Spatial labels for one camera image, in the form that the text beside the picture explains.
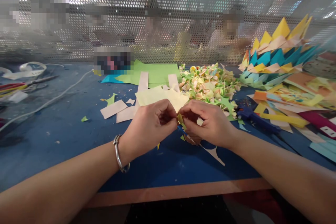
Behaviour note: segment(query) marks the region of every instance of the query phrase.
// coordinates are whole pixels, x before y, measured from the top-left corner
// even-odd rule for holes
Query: person's left hand
[[[177,129],[176,117],[168,99],[139,107],[119,146],[127,148],[133,159],[147,153]]]

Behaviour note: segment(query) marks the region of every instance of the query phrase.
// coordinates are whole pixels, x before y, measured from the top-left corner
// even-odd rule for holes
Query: metal mesh
[[[336,0],[0,0],[3,60],[92,61],[94,47],[131,46],[146,63],[237,64],[283,16],[306,38],[336,31]]]

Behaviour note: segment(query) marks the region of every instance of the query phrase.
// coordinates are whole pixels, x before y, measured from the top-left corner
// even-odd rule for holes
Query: fingers
[[[167,114],[171,118],[177,117],[176,111],[168,99],[163,99],[163,100],[155,102],[154,108],[160,110],[161,113],[167,112]]]
[[[188,114],[190,115],[190,112],[193,112],[206,120],[209,118],[207,115],[207,105],[209,104],[203,101],[191,100],[179,110],[179,113],[187,116]]]
[[[166,138],[171,133],[173,133],[177,129],[177,121],[176,118],[172,118],[165,125],[160,126],[160,133],[162,134],[162,138]]]
[[[183,119],[184,125],[187,127],[188,131],[193,132],[197,136],[206,139],[207,130],[197,125],[196,123],[190,121],[188,118]]]

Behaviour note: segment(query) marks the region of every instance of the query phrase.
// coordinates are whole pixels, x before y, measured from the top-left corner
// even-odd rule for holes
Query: person's right hand
[[[239,130],[229,122],[218,106],[191,100],[177,114],[179,113],[183,116],[183,122],[188,131],[192,131],[214,145],[231,148],[239,134]],[[199,117],[204,120],[202,126],[196,123]]]

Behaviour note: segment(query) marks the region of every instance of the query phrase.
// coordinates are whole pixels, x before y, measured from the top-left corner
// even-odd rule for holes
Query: red scissors handle
[[[0,90],[12,89],[12,88],[20,87],[20,86],[23,86],[23,85],[25,85],[25,83],[6,84],[6,85],[0,86]]]

